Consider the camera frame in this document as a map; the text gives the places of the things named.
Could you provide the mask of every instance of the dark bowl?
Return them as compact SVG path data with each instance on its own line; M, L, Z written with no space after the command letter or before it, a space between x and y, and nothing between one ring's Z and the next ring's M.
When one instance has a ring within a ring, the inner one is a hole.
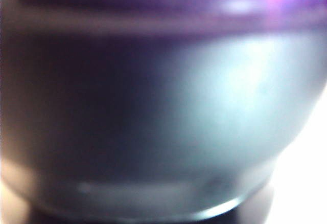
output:
M3 0L3 180L73 219L234 208L325 86L324 3Z

